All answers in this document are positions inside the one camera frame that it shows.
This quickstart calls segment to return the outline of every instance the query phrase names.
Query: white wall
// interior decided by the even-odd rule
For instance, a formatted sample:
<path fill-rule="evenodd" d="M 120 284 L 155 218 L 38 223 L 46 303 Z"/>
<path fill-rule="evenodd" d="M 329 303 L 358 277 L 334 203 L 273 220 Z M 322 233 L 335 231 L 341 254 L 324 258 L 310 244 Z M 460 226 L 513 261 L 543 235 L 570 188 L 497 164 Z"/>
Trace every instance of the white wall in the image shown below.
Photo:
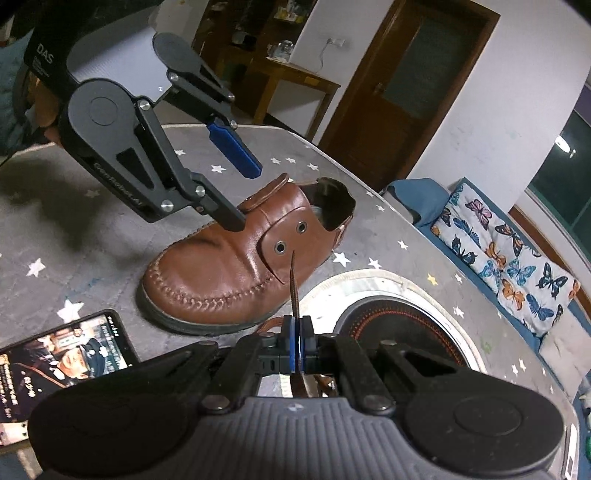
<path fill-rule="evenodd" d="M 175 33 L 189 44 L 207 8 L 207 0 L 164 0 L 156 17 L 158 32 Z"/>
<path fill-rule="evenodd" d="M 564 236 L 561 228 L 556 225 L 556 220 L 550 218 L 547 212 L 532 199 L 527 192 L 523 192 L 517 200 L 516 206 L 530 219 L 536 228 L 569 267 L 571 273 L 581 282 L 583 290 L 591 294 L 591 271 L 589 263 L 577 248 Z"/>
<path fill-rule="evenodd" d="M 501 15 L 410 177 L 462 177 L 507 212 L 564 127 L 591 66 L 591 27 L 562 0 L 479 0 Z"/>
<path fill-rule="evenodd" d="M 320 72 L 342 88 L 319 132 L 320 140 L 390 0 L 319 0 L 293 54 L 312 71 L 329 37 Z M 573 110 L 591 66 L 591 27 L 563 0 L 478 0 L 501 15 L 472 74 L 410 177 L 450 187 L 466 176 L 498 206 L 509 209 L 543 163 Z M 305 133 L 318 94 L 282 85 L 270 113 Z"/>
<path fill-rule="evenodd" d="M 320 140 L 391 5 L 392 0 L 318 0 L 314 7 L 290 60 L 342 85 L 314 142 Z M 345 39 L 345 45 L 341 48 L 328 45 L 324 51 L 324 68 L 320 70 L 320 52 L 331 37 Z M 305 134 L 322 97 L 316 90 L 282 82 L 271 101 L 269 113 L 296 132 Z"/>

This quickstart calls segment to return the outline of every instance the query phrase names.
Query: brown leather shoe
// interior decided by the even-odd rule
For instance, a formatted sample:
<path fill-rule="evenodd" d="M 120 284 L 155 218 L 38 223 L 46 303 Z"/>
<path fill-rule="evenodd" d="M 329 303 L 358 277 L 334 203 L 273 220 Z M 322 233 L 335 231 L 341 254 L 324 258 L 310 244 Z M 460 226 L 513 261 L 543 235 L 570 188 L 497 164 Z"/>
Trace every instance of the brown leather shoe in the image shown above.
<path fill-rule="evenodd" d="M 355 200 L 333 179 L 288 182 L 282 174 L 238 208 L 242 232 L 210 223 L 172 244 L 148 267 L 139 299 L 149 316 L 189 335 L 220 335 L 271 317 L 330 257 L 353 218 Z"/>

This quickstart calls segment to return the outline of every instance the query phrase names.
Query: shoe sole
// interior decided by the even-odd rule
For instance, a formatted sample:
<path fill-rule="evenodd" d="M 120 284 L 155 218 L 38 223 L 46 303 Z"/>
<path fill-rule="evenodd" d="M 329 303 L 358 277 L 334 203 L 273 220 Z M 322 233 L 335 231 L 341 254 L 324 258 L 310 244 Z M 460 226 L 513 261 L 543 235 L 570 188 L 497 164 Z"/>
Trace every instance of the shoe sole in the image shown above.
<path fill-rule="evenodd" d="M 283 305 L 279 305 L 279 307 L 273 311 L 266 314 L 264 317 L 249 323 L 232 323 L 232 324 L 224 324 L 224 325 L 208 325 L 204 323 L 193 323 L 187 322 L 186 320 L 181 320 L 176 317 L 172 317 L 166 314 L 164 311 L 160 310 L 148 297 L 144 286 L 140 283 L 137 291 L 137 301 L 138 307 L 143 310 L 150 320 L 155 321 L 161 326 L 164 326 L 167 330 L 172 331 L 174 333 L 183 333 L 185 335 L 195 335 L 195 336 L 217 336 L 217 335 L 226 335 L 229 333 L 236 333 L 242 330 L 247 330 L 251 327 L 259 325 L 260 323 L 268 320 L 273 315 L 275 315 Z"/>

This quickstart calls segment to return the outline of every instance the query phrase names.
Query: door handle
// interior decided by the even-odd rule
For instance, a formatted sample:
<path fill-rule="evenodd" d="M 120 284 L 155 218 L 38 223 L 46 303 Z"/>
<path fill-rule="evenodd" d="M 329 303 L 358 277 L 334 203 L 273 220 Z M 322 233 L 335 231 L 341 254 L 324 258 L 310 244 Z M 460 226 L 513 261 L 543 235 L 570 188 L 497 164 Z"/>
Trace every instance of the door handle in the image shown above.
<path fill-rule="evenodd" d="M 385 90 L 384 88 L 384 84 L 383 83 L 378 83 L 375 87 L 374 87 L 374 95 L 377 95 L 379 93 L 383 93 Z"/>

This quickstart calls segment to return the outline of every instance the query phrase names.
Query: electrical outlet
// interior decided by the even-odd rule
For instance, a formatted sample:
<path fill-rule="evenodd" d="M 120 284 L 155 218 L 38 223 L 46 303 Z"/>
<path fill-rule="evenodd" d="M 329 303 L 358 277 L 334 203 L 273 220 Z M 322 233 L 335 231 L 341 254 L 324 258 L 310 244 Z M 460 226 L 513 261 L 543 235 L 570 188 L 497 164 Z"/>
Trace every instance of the electrical outlet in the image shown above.
<path fill-rule="evenodd" d="M 329 44 L 341 48 L 343 45 L 345 45 L 345 39 L 344 38 L 329 38 Z"/>

